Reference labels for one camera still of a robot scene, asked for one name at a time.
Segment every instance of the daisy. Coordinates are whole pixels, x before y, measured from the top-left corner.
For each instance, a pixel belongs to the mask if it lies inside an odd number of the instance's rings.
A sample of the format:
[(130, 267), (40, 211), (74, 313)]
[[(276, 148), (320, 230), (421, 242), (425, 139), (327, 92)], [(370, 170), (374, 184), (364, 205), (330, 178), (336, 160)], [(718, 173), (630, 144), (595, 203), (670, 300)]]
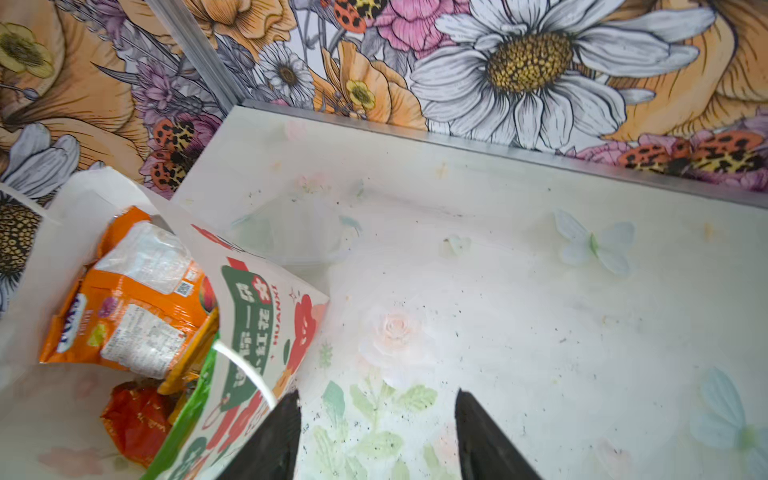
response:
[[(5, 156), (5, 152), (0, 151), (0, 155)], [(42, 124), (30, 124), (7, 155), (8, 166), (0, 182), (41, 203), (77, 168), (80, 144), (71, 135), (64, 135), (51, 146), (51, 132)], [(8, 309), (8, 301), (22, 278), (40, 219), (0, 192), (0, 316)]]
[(435, 23), (457, 44), (415, 63), (413, 93), (424, 115), (452, 134), (534, 148), (568, 143), (571, 130), (600, 136), (627, 120), (625, 106), (649, 101), (643, 89), (614, 90), (578, 65), (645, 78), (685, 67), (696, 47), (675, 42), (712, 25), (709, 8), (660, 10), (602, 22), (624, 0), (471, 0), (471, 14)]
[(275, 92), (301, 108), (311, 108), (315, 98), (312, 74), (298, 55), (283, 42), (267, 45), (259, 55), (260, 73)]

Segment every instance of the orange candy wrapper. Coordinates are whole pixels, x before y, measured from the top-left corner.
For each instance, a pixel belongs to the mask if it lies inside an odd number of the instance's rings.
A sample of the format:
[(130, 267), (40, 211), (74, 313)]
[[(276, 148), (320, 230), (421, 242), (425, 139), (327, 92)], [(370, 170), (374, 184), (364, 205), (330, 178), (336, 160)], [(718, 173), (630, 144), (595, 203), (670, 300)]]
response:
[[(190, 344), (210, 346), (217, 328), (210, 284), (179, 240), (150, 219), (132, 207), (112, 222), (96, 262), (54, 316), (41, 362), (97, 363), (164, 379), (180, 359), (197, 357)], [(204, 338), (194, 341), (198, 332)], [(177, 370), (162, 393), (180, 390), (184, 374)]]
[(147, 468), (168, 436), (173, 410), (174, 401), (154, 387), (126, 382), (112, 389), (101, 420), (118, 451)]

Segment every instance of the metal trim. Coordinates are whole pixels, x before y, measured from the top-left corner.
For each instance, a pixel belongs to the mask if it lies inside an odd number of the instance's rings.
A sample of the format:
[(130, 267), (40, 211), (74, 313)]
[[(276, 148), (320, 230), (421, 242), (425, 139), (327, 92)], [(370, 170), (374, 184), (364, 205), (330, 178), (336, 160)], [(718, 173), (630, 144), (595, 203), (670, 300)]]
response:
[(569, 170), (579, 174), (605, 177), (612, 180), (619, 180), (632, 184), (640, 184), (644, 185), (645, 187), (671, 190), (681, 194), (695, 195), (697, 197), (704, 197), (712, 200), (722, 200), (734, 204), (748, 205), (750, 207), (758, 207), (768, 210), (768, 194), (762, 194), (759, 192), (738, 190), (736, 188), (707, 184), (705, 182), (689, 180), (686, 178), (668, 177), (665, 175), (652, 174), (650, 172), (626, 170), (624, 168), (616, 168), (610, 165), (593, 164), (585, 161), (577, 161), (561, 155), (530, 151), (516, 147), (505, 147), (503, 145), (468, 140), (466, 138), (451, 137), (450, 135), (413, 130), (412, 128), (393, 127), (392, 125), (380, 124), (372, 121), (360, 121), (352, 118), (341, 117), (339, 115), (329, 115), (317, 111), (308, 111), (299, 108), (286, 107), (284, 105), (267, 104), (264, 102), (255, 101), (250, 98), (246, 98), (240, 105), (246, 108), (264, 110), (276, 114), (285, 114), (291, 117), (305, 118), (307, 120), (313, 121), (322, 121), (342, 127), (357, 128), (358, 130), (392, 135), (394, 137), (403, 137), (409, 140), (422, 141), (434, 145), (442, 145), (443, 147), (453, 147), (460, 150), (471, 151), (480, 154), (489, 154), (496, 157), (504, 157), (511, 160), (524, 161), (530, 164), (545, 165), (546, 167)]
[(170, 35), (181, 46), (211, 92), (216, 95), (224, 114), (246, 98), (247, 93), (235, 82), (183, 0), (146, 0)]

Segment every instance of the black pointed object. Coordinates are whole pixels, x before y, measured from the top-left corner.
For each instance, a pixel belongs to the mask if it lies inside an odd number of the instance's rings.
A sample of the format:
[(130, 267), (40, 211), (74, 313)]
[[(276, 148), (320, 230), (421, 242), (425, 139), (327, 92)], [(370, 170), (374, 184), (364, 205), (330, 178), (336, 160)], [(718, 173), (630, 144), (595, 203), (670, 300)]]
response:
[(301, 435), (299, 393), (284, 396), (219, 480), (291, 480)]
[(541, 480), (469, 392), (456, 396), (458, 461), (464, 480)]

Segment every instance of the green label on bag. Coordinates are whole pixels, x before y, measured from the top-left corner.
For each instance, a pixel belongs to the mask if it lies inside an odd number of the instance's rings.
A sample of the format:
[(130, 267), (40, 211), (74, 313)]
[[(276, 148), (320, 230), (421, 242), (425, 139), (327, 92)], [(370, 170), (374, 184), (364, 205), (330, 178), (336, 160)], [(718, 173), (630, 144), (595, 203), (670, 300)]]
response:
[[(274, 321), (270, 287), (255, 273), (231, 266), (222, 266), (221, 274), (235, 304), (231, 347), (253, 365), (259, 375), (263, 375), (270, 354)], [(253, 383), (234, 363), (230, 363), (224, 385), (223, 397), (228, 400), (221, 406), (222, 412), (250, 400), (256, 392)]]

